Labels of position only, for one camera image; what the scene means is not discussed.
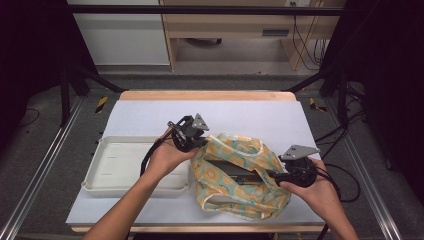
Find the black tripod leg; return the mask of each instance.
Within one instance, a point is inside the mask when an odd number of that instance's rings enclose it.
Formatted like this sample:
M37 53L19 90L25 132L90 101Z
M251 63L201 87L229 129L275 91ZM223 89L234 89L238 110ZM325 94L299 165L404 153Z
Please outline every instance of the black tripod leg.
M61 127L65 126L71 115L71 104L69 100L69 85L66 79L66 69L60 73L60 96L62 100L62 123Z
M92 73L92 72L90 72L90 71L87 71L87 70L85 70L84 68L82 68L82 67L80 67L80 66L74 66L74 69L75 69L75 71L77 71L79 74L81 74L81 75L83 75L83 76L85 76L85 77L88 77L88 78L93 79L93 80L94 80L94 81L96 81L97 83L99 83L99 84L101 84L101 85L105 86L106 88L108 88L109 90L112 90L113 92L121 93L121 92L125 92L125 91L127 91L127 90L128 90L128 89L125 89L125 88L120 88L120 87L118 87L118 86L116 86L116 85L114 85L114 84L112 84L112 83L108 82L106 79L103 79L103 78L102 78L102 77L100 77L99 75L94 74L94 73Z

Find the white table surface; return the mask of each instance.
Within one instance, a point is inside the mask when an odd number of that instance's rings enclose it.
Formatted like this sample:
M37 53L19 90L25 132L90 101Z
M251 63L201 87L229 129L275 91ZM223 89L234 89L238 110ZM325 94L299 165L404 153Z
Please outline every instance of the white table surface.
M117 101L103 137L160 136L168 121L200 113L210 127L204 136L221 132L262 139L277 155L291 145L316 147L302 106L297 101ZM66 220L71 226L90 226L119 199L95 198L81 189ZM292 195L277 218L247 221L226 213L201 210L195 200L194 185L183 195L150 198L135 225L219 225L260 226L267 224L323 224L309 206Z

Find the white cabinet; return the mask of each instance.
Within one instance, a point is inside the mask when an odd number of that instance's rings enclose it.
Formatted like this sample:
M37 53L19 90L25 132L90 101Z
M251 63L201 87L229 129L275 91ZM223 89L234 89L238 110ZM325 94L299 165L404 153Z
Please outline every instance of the white cabinet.
M156 0L68 0L69 4L158 5ZM160 14L74 14L96 65L169 65Z

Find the wooden table edge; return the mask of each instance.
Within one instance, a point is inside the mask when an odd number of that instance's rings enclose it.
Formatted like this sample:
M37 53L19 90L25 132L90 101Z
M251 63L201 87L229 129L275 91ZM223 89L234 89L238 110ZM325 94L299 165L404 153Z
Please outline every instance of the wooden table edge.
M281 91L197 91L197 90L130 90L119 100L242 100L242 101L296 101L292 92Z
M152 232L152 233L219 233L219 232L261 232L261 233L293 233L293 232L321 232L323 223L294 225L294 224L269 224L269 225L149 225L133 226L131 232ZM74 232L85 233L91 226L71 226Z

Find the floor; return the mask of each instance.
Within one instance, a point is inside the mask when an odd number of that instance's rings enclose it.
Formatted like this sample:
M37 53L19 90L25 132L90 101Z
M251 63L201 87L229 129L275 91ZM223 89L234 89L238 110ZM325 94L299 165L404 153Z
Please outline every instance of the floor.
M243 89L281 90L298 83L313 74L314 70L301 68L290 70L287 58L278 41L223 39L221 45L214 41L185 40L181 42L175 71L157 66L99 66L101 74L122 87L130 89ZM69 213L80 183L84 179L97 140L101 138L108 115L119 94L105 90L89 82L91 92L87 97L72 96L73 104L81 108L70 126L70 132L60 142L54 156L46 156L51 143L61 131L59 88L55 87L34 96L28 103L27 115L16 130L7 151L0 158L0 225L5 226L25 191L32 191L29 208L23 209L25 220L16 239L81 239L64 222ZM321 98L317 94L320 82L297 93L315 138L335 129L334 98ZM101 113L95 113L99 99L108 97ZM310 107L310 98L317 108ZM349 98L349 115L360 113L361 105ZM384 156L366 116L356 115L349 131L326 155L324 160L336 163L356 176L362 184L362 193L354 203L344 204L345 211L361 239L424 239L424 209L409 189L402 174L386 169ZM341 132L337 131L318 146L324 154L331 142ZM29 188L32 177L40 164L53 159L48 174L42 179L42 187ZM366 176L358 172L365 168ZM349 177L333 171L340 183L344 198L356 194ZM362 180L369 177L371 184ZM313 233L280 234L280 239L316 239Z

